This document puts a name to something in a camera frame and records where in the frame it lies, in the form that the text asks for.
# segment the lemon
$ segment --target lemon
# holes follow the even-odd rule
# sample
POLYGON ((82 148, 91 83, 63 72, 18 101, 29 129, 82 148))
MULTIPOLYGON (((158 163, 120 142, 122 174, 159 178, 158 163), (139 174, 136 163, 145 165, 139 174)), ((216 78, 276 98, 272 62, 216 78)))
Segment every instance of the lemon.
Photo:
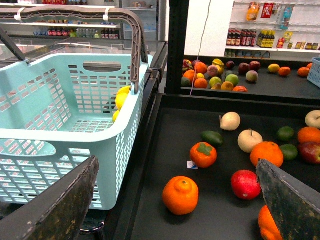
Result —
POLYGON ((118 110, 113 114, 113 116, 112 116, 112 121, 113 122, 115 122, 117 120, 117 117, 118 117, 119 113, 120 113, 120 111, 118 110))
POLYGON ((115 105, 118 108, 118 110, 121 110, 121 108, 123 107, 123 105, 125 104, 125 101, 128 97, 128 94, 125 92, 119 93, 116 97, 115 97, 115 105))
POLYGON ((116 93, 116 95, 122 94, 122 93, 124 93, 124 94, 129 94, 129 92, 130 92, 130 87, 131 87, 131 86, 124 86, 124 87, 120 88, 119 91, 116 93))
POLYGON ((282 142, 289 142, 295 135, 295 131, 290 126, 281 127, 277 132, 277 139, 282 142))
POLYGON ((292 144, 285 144, 280 146, 285 161, 292 161, 298 156, 298 149, 292 144))

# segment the red apple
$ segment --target red apple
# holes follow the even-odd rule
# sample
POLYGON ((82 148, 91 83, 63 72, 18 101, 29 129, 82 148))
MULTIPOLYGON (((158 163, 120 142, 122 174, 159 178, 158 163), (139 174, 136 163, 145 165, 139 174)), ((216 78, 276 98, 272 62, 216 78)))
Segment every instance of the red apple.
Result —
POLYGON ((320 143, 304 142, 298 145, 302 160, 308 164, 320 164, 320 143))
POLYGON ((235 67, 235 63, 233 61, 228 61, 225 66, 227 69, 232 70, 235 67))
POLYGON ((251 71, 256 71, 256 72, 258 72, 259 69, 261 68, 261 63, 258 62, 258 61, 252 61, 252 62, 250 62, 250 64, 249 64, 249 68, 250 68, 251 71))
POLYGON ((250 70, 250 66, 248 63, 240 63, 238 71, 240 75, 245 75, 247 74, 247 72, 249 72, 250 70))

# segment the black tray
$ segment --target black tray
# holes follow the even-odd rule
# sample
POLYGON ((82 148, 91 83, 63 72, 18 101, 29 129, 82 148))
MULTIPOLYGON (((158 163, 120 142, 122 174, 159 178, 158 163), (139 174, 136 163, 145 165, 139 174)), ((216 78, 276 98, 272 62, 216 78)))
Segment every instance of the black tray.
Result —
MULTIPOLYGON (((136 181, 137 177, 129 179, 126 189, 122 189, 126 196, 121 200, 124 207, 113 239, 261 240, 258 215, 265 204, 262 194, 254 200, 240 200, 231 188, 231 176, 236 171, 255 171, 249 154, 238 147, 238 135, 251 128, 259 132, 264 141, 282 145, 284 143, 276 140, 277 129, 291 126, 297 133, 306 126, 306 114, 317 108, 158 94, 144 142, 140 142, 140 151, 136 151, 140 154, 135 157, 132 176, 139 172, 140 181, 136 181), (230 111, 240 114, 240 127, 223 131, 219 127, 219 115, 230 111), (201 142, 200 133, 206 130, 217 131, 224 137, 223 146, 217 149, 217 161, 206 169, 187 169, 190 149, 201 142), (162 191, 175 176, 190 177, 199 187, 198 206, 191 214, 173 215, 162 202, 162 191), (130 191, 134 186, 137 191, 130 191)), ((285 162, 281 168, 320 192, 320 182, 315 181, 320 165, 305 164, 298 157, 285 162)))

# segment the yellow lemon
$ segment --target yellow lemon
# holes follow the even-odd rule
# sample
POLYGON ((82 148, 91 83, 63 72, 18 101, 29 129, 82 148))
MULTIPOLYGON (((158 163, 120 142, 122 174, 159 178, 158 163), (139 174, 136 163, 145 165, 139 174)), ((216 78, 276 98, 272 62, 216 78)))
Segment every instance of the yellow lemon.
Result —
POLYGON ((113 116, 112 116, 112 121, 113 122, 115 122, 117 120, 117 117, 118 117, 119 113, 120 113, 120 111, 118 110, 113 114, 113 116))
POLYGON ((125 101, 128 97, 127 93, 119 93, 116 97, 115 97, 115 105, 118 108, 118 110, 121 110, 122 106, 125 104, 125 101))
POLYGON ((118 94, 122 94, 122 93, 129 94, 130 87, 131 86, 124 86, 124 87, 120 88, 119 91, 116 93, 116 95, 118 96, 118 94))

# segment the orange fruit pile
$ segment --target orange fruit pile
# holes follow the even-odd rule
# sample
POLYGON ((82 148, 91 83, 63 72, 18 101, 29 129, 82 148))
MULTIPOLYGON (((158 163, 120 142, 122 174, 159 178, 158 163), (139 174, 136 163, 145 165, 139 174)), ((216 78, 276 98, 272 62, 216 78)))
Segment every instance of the orange fruit pile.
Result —
POLYGON ((307 142, 320 143, 320 130, 313 126, 306 126, 298 132, 298 142, 303 144, 307 142))
POLYGON ((272 217, 270 210, 265 205, 259 213, 258 224, 260 227, 261 236, 265 240, 283 240, 280 231, 272 217))
POLYGON ((250 160, 256 167, 261 159, 268 160, 278 168, 284 163, 284 155, 278 144, 272 141, 263 141, 258 143, 250 153, 250 160))
POLYGON ((189 177, 176 176, 164 187, 162 200, 174 215, 189 214, 193 212, 198 205, 198 186, 189 177))

